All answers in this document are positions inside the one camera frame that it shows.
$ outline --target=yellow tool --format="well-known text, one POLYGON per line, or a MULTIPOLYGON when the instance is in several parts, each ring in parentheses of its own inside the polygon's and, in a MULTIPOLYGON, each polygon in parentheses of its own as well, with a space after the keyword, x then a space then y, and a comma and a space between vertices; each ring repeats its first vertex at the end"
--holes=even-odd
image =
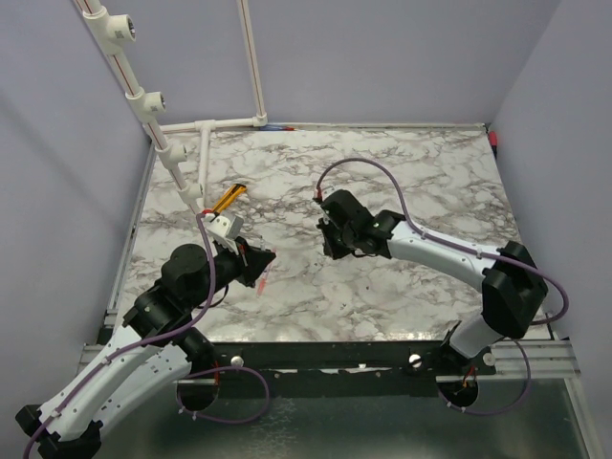
POLYGON ((228 208, 231 203, 233 203, 238 196, 244 193, 247 190, 246 185, 242 184, 234 184, 228 191, 225 192, 221 199, 217 201, 217 204, 214 205, 212 211, 214 213, 221 213, 223 210, 228 208))

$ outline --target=gray wall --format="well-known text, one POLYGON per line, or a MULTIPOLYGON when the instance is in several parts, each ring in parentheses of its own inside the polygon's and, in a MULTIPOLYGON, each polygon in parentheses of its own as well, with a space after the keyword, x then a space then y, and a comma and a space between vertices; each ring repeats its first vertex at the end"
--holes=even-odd
POLYGON ((0 7, 0 456, 93 339, 148 151, 68 1, 0 7))
MULTIPOLYGON (((107 0, 162 122, 254 114, 235 0, 107 0)), ((491 121, 558 0, 251 0, 271 120, 491 121)))
POLYGON ((569 291, 571 336, 612 454, 612 3, 564 0, 494 127, 499 168, 535 261, 569 291))

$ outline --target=marble table top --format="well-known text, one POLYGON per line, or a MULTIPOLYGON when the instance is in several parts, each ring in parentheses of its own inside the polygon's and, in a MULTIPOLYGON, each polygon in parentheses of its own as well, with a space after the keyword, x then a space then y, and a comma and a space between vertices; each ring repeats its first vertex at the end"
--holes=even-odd
MULTIPOLYGON (((178 134, 197 180, 199 136, 178 134)), ((321 215, 314 183, 333 161, 364 157, 387 166, 417 222, 469 241, 503 246, 519 240, 491 148, 481 131, 307 130, 212 134, 207 207, 234 183, 247 185, 229 211, 245 219, 244 236, 274 248, 261 296, 234 282, 224 303, 198 328, 216 341, 440 339, 480 310, 480 294, 452 277, 382 257, 334 261, 315 228, 321 215)), ((367 164, 345 164, 323 183, 351 190, 372 213, 399 211, 388 179, 367 164)), ((156 162, 120 296, 119 318, 159 277, 171 252, 202 244, 194 216, 156 162)))

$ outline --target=gray marble vein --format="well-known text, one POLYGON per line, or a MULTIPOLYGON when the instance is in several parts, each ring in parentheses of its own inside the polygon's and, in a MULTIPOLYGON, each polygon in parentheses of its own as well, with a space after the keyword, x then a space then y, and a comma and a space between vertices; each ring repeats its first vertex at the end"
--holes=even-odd
MULTIPOLYGON (((197 135, 177 135, 189 152, 182 170, 197 179, 197 135)), ((233 283, 226 301, 198 327, 212 340, 439 339, 481 308, 479 293, 427 267, 383 258, 333 261, 315 228, 314 183, 333 161, 375 159, 404 189, 414 218, 433 230, 502 246, 519 240, 513 215, 482 132, 295 131, 213 133, 206 204, 233 183, 248 192, 229 208, 243 232, 276 249, 263 295, 233 283)), ((400 210, 388 179, 367 164, 346 164, 324 193, 350 189, 373 213, 400 210)), ((120 316, 159 276, 176 247, 200 243, 193 215, 157 161, 120 301, 120 316)))

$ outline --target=robotic arm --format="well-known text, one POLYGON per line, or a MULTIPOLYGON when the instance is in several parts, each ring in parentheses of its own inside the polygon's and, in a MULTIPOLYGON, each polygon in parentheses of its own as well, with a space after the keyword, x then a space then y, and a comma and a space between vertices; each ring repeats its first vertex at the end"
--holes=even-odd
MULTIPOLYGON (((238 236, 242 219, 210 215, 208 220, 208 233, 217 249, 215 292, 233 280, 253 287, 275 254, 251 247, 238 236)), ((189 324, 193 310, 205 301, 209 289, 205 250, 195 244, 177 248, 162 266, 161 277, 136 299, 123 325, 94 360, 48 402, 26 405, 16 415, 18 424, 31 437, 44 420, 53 419, 37 438, 43 458, 93 457, 101 438, 159 389, 215 366, 213 345, 194 327, 171 339, 136 346, 116 359, 111 357, 125 346, 189 324), (92 370, 99 365, 102 367, 96 374, 92 370), (81 388, 67 399, 76 387, 81 388)))
POLYGON ((498 252, 513 260, 535 266, 527 249, 516 242, 504 248, 471 244, 419 227, 417 233, 405 217, 390 210, 373 216, 349 191, 340 189, 320 202, 325 216, 317 227, 324 237, 324 253, 333 259, 348 254, 380 255, 424 264, 449 274, 480 292, 483 310, 460 322, 443 344, 446 357, 465 363, 485 347, 508 337, 522 338, 529 328, 548 288, 543 279, 502 261, 464 253, 427 237, 472 247, 476 253, 498 252))

